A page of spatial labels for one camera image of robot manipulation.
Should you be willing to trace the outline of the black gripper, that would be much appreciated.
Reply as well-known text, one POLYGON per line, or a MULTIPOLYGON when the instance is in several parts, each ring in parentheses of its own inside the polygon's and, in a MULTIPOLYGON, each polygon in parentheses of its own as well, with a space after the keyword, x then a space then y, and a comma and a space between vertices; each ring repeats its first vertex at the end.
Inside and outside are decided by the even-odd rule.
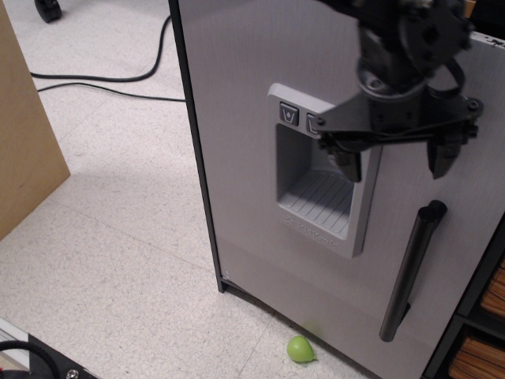
POLYGON ((321 146, 348 181, 362 180, 359 152, 379 144, 429 139, 428 168, 432 177, 447 174, 459 156, 462 140, 466 143, 477 135, 475 122, 484 105, 462 94, 466 77, 455 59, 446 62, 445 67, 455 87, 437 90, 428 85, 427 79, 416 77, 400 92, 362 62, 358 64, 360 91, 315 117, 315 133, 320 136, 321 146), (463 138, 459 133, 449 133, 458 127, 462 128, 463 138))

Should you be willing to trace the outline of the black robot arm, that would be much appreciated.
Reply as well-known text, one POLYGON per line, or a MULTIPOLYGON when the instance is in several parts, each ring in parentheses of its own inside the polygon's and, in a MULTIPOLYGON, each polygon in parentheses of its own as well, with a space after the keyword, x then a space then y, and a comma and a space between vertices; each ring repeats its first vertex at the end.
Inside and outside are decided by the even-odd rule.
POLYGON ((473 24, 462 1, 331 1, 357 21, 358 93, 316 118, 319 145, 351 182, 361 153, 424 142, 433 178, 443 177, 478 134, 483 103, 462 94, 456 61, 470 48, 473 24))

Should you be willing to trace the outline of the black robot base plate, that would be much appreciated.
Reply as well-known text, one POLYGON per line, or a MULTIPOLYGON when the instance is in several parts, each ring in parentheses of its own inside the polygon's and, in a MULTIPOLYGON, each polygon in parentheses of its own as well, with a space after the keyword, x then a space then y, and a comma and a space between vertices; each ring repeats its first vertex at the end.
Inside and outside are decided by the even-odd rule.
POLYGON ((19 340, 1 341, 1 352, 14 349, 29 352, 29 369, 28 371, 4 370, 1 367, 1 378, 99 378, 88 368, 30 334, 28 334, 27 342, 19 340))

